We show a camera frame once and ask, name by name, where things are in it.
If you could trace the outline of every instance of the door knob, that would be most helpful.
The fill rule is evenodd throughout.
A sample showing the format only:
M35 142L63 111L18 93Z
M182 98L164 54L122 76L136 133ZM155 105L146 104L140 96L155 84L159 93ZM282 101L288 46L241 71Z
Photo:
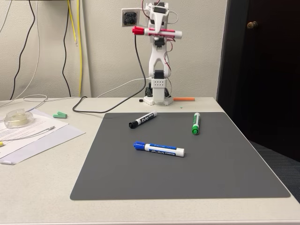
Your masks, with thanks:
M247 29L249 29L249 30L254 30L257 27L258 27L258 23L256 21L249 22L247 24Z

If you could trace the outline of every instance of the yellow cable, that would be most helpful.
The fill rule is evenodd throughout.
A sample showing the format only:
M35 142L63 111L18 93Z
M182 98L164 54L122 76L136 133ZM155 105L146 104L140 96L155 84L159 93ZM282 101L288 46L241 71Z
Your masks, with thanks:
M80 59L79 96L81 96L81 83L83 78L83 56L81 50L81 37L80 37L79 0L77 0L77 31L78 31L79 59Z
M71 11L71 6L70 6L70 0L67 0L67 6L69 8L69 14L70 14L71 22L72 22L72 27L73 27L74 42L75 42L76 46L78 46L77 39L76 39L76 32L75 32L74 23L73 23L72 11Z

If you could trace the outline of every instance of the orange eraser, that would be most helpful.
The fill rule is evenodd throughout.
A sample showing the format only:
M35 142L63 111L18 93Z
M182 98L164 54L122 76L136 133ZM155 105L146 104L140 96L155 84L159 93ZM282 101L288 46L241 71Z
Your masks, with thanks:
M190 102L194 102L195 98L194 97L174 97L173 101L190 101Z

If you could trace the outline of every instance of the desk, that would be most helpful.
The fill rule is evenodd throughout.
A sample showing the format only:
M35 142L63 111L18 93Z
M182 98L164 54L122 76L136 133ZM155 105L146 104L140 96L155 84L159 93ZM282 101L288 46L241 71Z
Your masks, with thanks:
M123 98L88 98L79 110L101 111ZM289 198L72 201L70 193L104 115L72 112L79 99L47 102L38 109L61 111L86 134L17 165L0 165L1 224L300 224L300 204ZM0 115L32 102L17 100ZM112 110L121 112L223 112L211 97L195 102L149 106L133 98Z

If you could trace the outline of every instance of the wire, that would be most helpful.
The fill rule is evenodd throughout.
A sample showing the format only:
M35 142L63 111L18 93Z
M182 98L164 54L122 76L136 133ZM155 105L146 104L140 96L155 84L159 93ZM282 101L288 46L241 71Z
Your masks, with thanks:
M29 98L29 97L33 97L33 96L43 96L45 99L42 100L42 101L33 101L33 100L25 100L26 98ZM63 98L58 98L58 99L53 99L53 100L48 100L48 97L46 95L28 95L28 96L25 96L23 98L23 101L25 102L39 102L39 104L31 109L28 109L26 110L25 112L30 112L31 110L34 110L36 108L38 108L39 106L41 106L43 103L45 102L55 102L55 101L61 101L61 100L67 100L67 99L72 99L72 98L78 98L78 97L63 97Z
M81 49L81 36L80 36L79 0L77 0L77 32L78 32L79 60L80 60L79 97L81 97L81 86L82 86L82 79L83 79L83 53Z
M11 94L11 97L10 97L9 100L11 100L11 99L13 98L13 95L14 95L14 92L15 92L15 79L17 78L17 76L18 76L18 74L19 74L19 71L20 71L21 56L22 56L22 53L23 53L23 51L24 51L24 49L25 49L25 47L26 47L27 39L28 39L29 33L30 33L30 31L31 31L31 28L32 28L32 26L33 26L33 24L34 24L34 22L35 22L35 20L36 20L36 17L34 16L34 13L33 13L33 10L32 10L32 6L31 6L30 0L28 0L28 2L29 2L29 5L30 5L30 9L31 9L32 15L33 15L33 22L32 22L32 24L31 24L31 26L30 26L30 28L29 28L29 31L28 31L27 36L26 36L26 40L25 40L24 47L23 47L23 49L22 49L22 51L21 51L21 53L20 53L20 56L19 56L19 68L18 68L18 71L17 71L17 73L16 73L16 75L15 75L15 77L14 77L14 88L13 88L13 93Z
M175 23L177 23L177 21L178 21L178 19L179 19L179 16L178 16L178 14L177 14L177 13L175 13L175 12L173 12L173 11L170 11L170 13L174 13L174 14L176 14L176 15L177 15L177 20L176 20L175 22L169 22L168 24L175 24Z
M73 17L72 17L72 11L71 11L70 0L67 0L67 7L68 7L69 13L70 13L70 19L71 19L72 28L73 28L74 42L75 42L76 46L78 46L78 44L77 44L77 39L76 39L76 32L75 32L75 29L74 29L74 23L73 23Z
M168 77L167 77L167 79L168 79L168 81L170 82L170 85L171 85L171 93L169 94L168 97L171 97L172 96L172 83L171 83L171 81L170 81L170 79Z
M95 112L95 111L79 111L79 110L76 110L75 108L82 102L82 100L84 100L85 98L87 98L86 96L82 97L80 99L80 101L73 107L73 111L76 112L76 113L107 113L111 110L113 110L114 108L116 108L117 106L121 105L122 103L126 102L128 99L132 98L133 96L137 95L138 93L140 93L142 90L144 90L144 88L146 87L146 77L145 77L145 73L144 73L144 70L143 70L143 67L142 67L142 64L141 64L141 61L140 61L140 57L139 57L139 53L137 51L137 47L136 47L136 35L135 35L135 52L136 52L136 56L137 56L137 60L140 64L140 67L141 67L141 71L142 71L142 75L144 77L144 85L143 85L143 88L141 88L138 92L136 92L135 94L131 95L130 97L126 98L125 100L121 101L120 103L118 103L117 105L115 105L114 107L106 110L106 111L103 111L103 112Z
M124 85L126 85L126 84L128 84L128 83L130 83L130 82L138 81L138 80L143 80L143 78L139 78L139 79L134 79L134 80L128 81L127 83L122 84L122 85L120 85L119 87L116 87L116 88L114 88L114 89L111 89L111 90L109 90L109 91L107 91L107 92L105 92L105 93L99 95L98 98L101 97L101 96L103 96L103 95L105 95L105 94L107 94L108 92L111 92L111 91L113 91L113 90L116 90L117 88L120 88L120 87L122 87L122 86L124 86Z
M13 100L11 100L11 101L5 103L4 105L0 105L0 108L6 106L7 104L9 104L9 103L15 101L17 98L19 98L19 97L27 90L27 88L29 87L29 85L31 84L33 78L35 77L35 75L36 75L36 73L37 73L38 62L39 62L39 54L40 54L40 40L39 40L39 32L38 32L38 1L37 1L37 8L36 8L36 18L37 18L37 37L38 37L38 55L37 55L37 65L36 65L36 69L35 69L35 71L34 71L34 74L33 74L33 76L32 76L32 79L30 80L29 84L28 84L27 87L24 89L24 91L23 91L20 95L18 95L17 97L15 97Z
M10 3L8 5L7 11L6 11L6 14L5 14L5 17L4 17L3 24L1 25L1 28L0 28L0 33L1 33L2 29L3 29L3 27L4 27L4 24L5 24L6 18L8 16L8 12L9 12L9 8L10 8L11 3L12 3L12 0L10 0Z
M70 87L69 87L69 84L68 84L67 79L66 79L65 74L64 74L64 70L65 70L65 66L66 66L66 61L67 61L66 34L67 34L67 30L68 30L68 21L69 21L69 9L67 10L67 24L66 24L66 31L65 31L65 36L64 36L65 62L64 62L64 66L62 68L62 75L63 75L63 77L64 77L64 79L66 81L67 89L69 91L69 96L71 96Z
M167 53L169 53L169 52L171 52L171 51L173 50L173 44L172 44L171 41L174 41L174 42L175 42L175 40L174 40L174 38L172 38L172 39L167 39L167 42L168 42L168 41L170 42L172 48L171 48L171 50L165 52L165 54L164 54L164 59L165 59L165 64L167 64L167 66L168 66L169 69L170 69L170 75L169 75L169 77L170 77L170 76L171 76L171 73L172 73L171 67L170 67L170 65L169 65L170 60L167 62L167 60L166 60L165 57L167 56Z
M39 131L39 132L37 132L37 133L35 133L35 134L32 134L32 135L29 135L29 136L20 137L20 138L15 138L15 139L5 139L5 140L0 140L0 142L17 141L17 140L22 140L22 139L30 138L30 137L35 137L35 136L39 135L39 134L42 133L42 132L49 131L49 130L52 130L52 129L54 129L54 128L55 128L55 126L49 127L49 128L47 128L47 129L45 129L45 130Z
M145 11L144 11L144 0L142 0L142 12L144 13L144 15L150 19L150 17L148 15L146 15Z

